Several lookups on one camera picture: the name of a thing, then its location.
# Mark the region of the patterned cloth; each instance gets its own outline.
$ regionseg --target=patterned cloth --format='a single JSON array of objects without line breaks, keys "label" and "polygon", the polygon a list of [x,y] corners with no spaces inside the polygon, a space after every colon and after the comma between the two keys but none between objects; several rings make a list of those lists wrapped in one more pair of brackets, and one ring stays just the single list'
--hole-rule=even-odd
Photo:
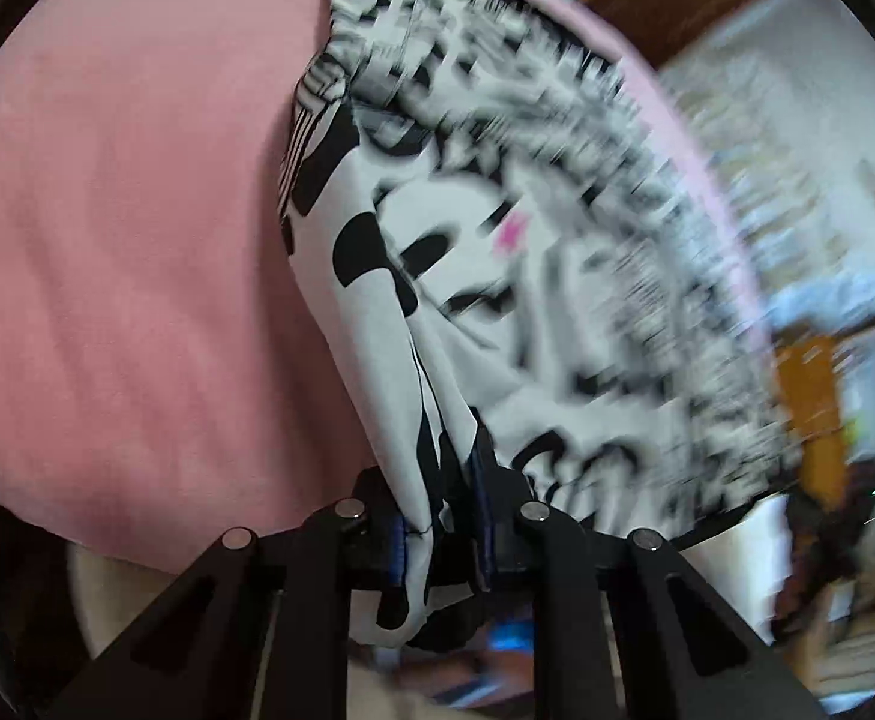
[{"label": "patterned cloth", "polygon": [[612,63],[513,0],[331,5],[280,213],[407,521],[406,611],[378,640],[423,621],[479,424],[604,533],[677,536],[765,493],[785,434],[719,247]]}]

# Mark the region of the pink spot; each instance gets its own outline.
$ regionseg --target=pink spot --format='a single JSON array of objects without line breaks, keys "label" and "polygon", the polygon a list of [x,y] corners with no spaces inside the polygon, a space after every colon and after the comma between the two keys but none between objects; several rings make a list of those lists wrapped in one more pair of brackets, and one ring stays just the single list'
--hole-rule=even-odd
[{"label": "pink spot", "polygon": [[494,248],[502,254],[513,254],[521,250],[527,228],[528,218],[520,211],[511,211],[498,226]]}]

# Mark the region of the white cloth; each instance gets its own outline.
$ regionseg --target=white cloth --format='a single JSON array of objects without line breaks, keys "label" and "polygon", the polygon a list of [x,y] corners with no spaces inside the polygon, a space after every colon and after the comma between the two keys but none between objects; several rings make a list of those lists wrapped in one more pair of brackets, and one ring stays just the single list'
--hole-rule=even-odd
[{"label": "white cloth", "polygon": [[615,67],[508,0],[331,4],[280,213],[407,521],[407,613],[379,642],[423,621],[484,428],[607,533],[676,536],[765,493],[784,432],[720,249]]}]

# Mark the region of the pink cushion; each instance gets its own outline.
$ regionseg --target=pink cushion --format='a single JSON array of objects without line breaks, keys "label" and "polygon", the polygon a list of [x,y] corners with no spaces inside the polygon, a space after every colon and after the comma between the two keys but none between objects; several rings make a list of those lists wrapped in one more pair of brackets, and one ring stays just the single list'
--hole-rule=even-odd
[{"label": "pink cushion", "polygon": [[[623,57],[721,220],[643,61],[537,1]],[[273,215],[325,3],[42,0],[2,48],[0,502],[20,517],[176,571],[230,526],[299,524],[372,463]]]}]

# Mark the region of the silver screw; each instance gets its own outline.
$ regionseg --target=silver screw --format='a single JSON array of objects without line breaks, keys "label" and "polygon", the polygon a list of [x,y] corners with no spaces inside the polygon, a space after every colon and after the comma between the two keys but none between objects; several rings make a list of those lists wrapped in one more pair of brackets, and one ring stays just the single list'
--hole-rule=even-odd
[{"label": "silver screw", "polygon": [[521,507],[521,517],[530,519],[531,522],[543,522],[550,514],[551,509],[540,501],[528,501]]},{"label": "silver screw", "polygon": [[231,530],[220,537],[220,542],[227,549],[244,549],[245,546],[251,543],[252,538],[254,536],[247,528],[231,528]]},{"label": "silver screw", "polygon": [[341,519],[357,519],[364,513],[364,504],[357,498],[344,498],[334,507],[334,514]]},{"label": "silver screw", "polygon": [[664,538],[660,533],[652,531],[651,528],[638,528],[631,534],[631,540],[641,549],[646,549],[649,552],[654,552],[664,543]]}]

